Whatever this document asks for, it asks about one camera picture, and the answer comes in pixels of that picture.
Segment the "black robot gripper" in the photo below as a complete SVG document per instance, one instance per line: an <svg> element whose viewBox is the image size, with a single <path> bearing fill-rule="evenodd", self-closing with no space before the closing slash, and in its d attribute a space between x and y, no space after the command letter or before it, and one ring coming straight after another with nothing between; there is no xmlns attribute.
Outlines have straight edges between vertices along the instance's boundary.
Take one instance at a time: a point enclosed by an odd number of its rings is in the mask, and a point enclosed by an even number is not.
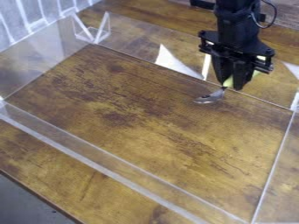
<svg viewBox="0 0 299 224"><path fill-rule="evenodd" d="M275 50L259 39L265 20L259 8L217 8L217 31L201 31L201 51L210 54L223 87L241 90L251 81L255 67L271 67Z"/></svg>

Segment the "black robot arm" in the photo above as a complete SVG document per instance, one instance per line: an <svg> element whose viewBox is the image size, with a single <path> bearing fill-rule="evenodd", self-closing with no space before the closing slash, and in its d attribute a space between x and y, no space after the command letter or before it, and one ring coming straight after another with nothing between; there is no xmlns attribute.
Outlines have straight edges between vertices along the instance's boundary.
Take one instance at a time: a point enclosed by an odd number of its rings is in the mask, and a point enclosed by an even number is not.
<svg viewBox="0 0 299 224"><path fill-rule="evenodd" d="M259 39L259 30L271 26L259 23L263 0L217 0L214 13L217 31L201 31L201 51L211 56L217 78L225 84L233 78L233 87L241 90L254 72L274 70L275 49Z"/></svg>

